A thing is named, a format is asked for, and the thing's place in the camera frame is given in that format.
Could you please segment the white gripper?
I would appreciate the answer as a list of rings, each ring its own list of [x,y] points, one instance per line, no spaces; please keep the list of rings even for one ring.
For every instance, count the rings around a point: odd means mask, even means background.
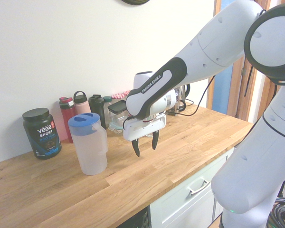
[[[140,157],[139,138],[152,133],[152,149],[155,150],[159,139],[159,130],[166,125],[166,115],[159,114],[151,121],[144,122],[136,118],[124,122],[123,136],[127,141],[132,141],[132,147],[137,157]]]

